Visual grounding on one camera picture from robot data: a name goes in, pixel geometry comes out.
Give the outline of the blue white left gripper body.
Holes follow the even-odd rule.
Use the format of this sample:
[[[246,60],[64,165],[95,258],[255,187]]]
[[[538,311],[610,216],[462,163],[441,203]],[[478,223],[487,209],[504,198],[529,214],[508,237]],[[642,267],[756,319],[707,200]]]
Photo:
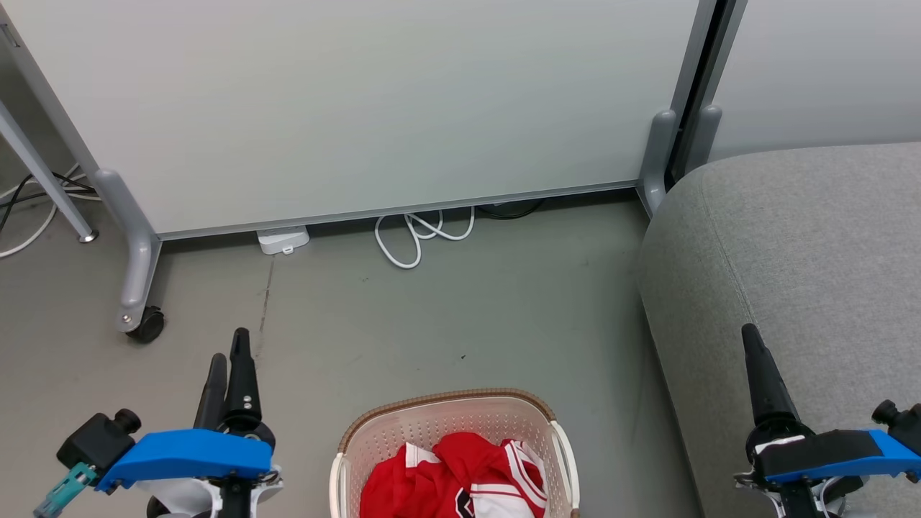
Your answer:
[[[283,489],[273,462],[274,435],[253,417],[216,430],[150,433],[102,475],[96,490],[142,489],[165,517],[256,517],[258,505]]]

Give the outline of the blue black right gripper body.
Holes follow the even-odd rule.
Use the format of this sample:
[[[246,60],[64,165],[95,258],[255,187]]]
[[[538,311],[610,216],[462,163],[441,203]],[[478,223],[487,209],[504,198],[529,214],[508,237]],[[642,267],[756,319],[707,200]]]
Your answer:
[[[796,420],[767,420],[746,445],[748,472],[735,486],[768,499],[777,517],[832,517],[832,501],[873,476],[919,482],[919,453],[883,430],[814,433]]]

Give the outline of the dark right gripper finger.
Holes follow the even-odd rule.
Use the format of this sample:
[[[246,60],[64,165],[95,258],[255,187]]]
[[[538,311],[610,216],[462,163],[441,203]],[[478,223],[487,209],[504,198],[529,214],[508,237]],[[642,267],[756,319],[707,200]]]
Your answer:
[[[776,361],[752,322],[741,327],[751,413],[757,427],[769,422],[797,427],[802,421],[791,400]]]

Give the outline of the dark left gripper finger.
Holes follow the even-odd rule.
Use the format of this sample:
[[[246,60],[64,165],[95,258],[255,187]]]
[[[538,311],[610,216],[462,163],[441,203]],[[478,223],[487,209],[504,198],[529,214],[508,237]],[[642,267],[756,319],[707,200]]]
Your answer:
[[[234,331],[228,360],[230,374],[224,398],[224,423],[228,427],[257,427],[262,422],[262,403],[248,329]]]
[[[217,430],[223,419],[224,398],[227,390],[227,357],[217,353],[211,359],[209,373],[196,411],[194,425],[197,429]]]

